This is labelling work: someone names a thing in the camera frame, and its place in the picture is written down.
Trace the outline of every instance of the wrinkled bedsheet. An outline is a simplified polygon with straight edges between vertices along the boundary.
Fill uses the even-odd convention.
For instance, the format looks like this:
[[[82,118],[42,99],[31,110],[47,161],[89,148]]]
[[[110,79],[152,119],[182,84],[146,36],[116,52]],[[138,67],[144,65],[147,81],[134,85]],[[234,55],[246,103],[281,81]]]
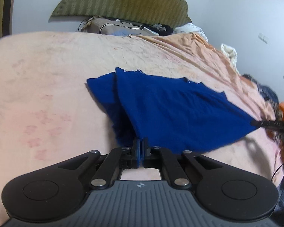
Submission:
[[[116,146],[111,122],[86,88],[121,67],[203,82],[255,119],[274,119],[257,87],[198,34],[116,37],[38,32],[0,40],[0,224],[8,219],[1,191],[12,178],[92,149]],[[264,129],[206,153],[213,159],[270,178],[281,164]],[[158,179],[156,169],[125,170],[123,179]],[[274,183],[283,177],[280,170]]]

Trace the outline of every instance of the ribbed gray surface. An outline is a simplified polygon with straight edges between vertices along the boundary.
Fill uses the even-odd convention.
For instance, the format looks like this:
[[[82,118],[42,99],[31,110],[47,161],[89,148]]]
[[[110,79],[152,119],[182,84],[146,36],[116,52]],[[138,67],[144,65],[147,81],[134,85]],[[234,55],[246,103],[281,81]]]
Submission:
[[[107,190],[94,191],[86,203],[65,219],[26,223],[11,219],[3,227],[277,227],[270,219],[231,223],[204,211],[186,190],[166,181],[116,181]]]

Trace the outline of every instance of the blue cloth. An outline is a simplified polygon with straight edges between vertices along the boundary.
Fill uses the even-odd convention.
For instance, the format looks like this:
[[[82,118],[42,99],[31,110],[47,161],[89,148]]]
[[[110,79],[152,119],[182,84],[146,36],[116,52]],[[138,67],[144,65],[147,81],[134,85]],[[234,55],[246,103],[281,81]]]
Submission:
[[[253,119],[202,83],[125,72],[116,68],[87,84],[111,118],[120,145],[135,136],[174,153],[206,152],[239,140],[256,128]]]

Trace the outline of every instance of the metal pin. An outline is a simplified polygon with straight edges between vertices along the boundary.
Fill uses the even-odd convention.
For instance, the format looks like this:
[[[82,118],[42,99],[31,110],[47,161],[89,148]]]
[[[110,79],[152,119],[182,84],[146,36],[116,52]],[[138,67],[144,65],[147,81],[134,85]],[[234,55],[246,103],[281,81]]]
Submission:
[[[91,185],[95,186],[95,187],[102,187],[106,184],[106,181],[104,179],[101,178],[97,178],[94,179],[93,181],[91,181]]]
[[[174,183],[178,186],[186,186],[189,184],[189,181],[185,178],[177,178]]]

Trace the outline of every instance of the wire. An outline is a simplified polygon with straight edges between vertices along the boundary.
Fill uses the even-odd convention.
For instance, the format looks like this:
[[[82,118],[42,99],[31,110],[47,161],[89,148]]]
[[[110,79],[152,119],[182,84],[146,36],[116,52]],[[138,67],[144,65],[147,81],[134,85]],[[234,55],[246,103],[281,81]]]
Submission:
[[[85,26],[86,23],[89,21],[89,19],[90,19],[90,18],[87,18],[87,19],[84,19],[84,20],[81,21],[80,25],[78,26],[78,31],[80,31],[80,26],[81,26],[81,25]]]
[[[279,166],[279,168],[273,173],[273,176],[271,177],[271,181],[273,180],[273,177],[276,175],[276,173],[278,172],[278,170],[279,170],[282,166],[284,166],[284,163],[281,164],[281,165]]]

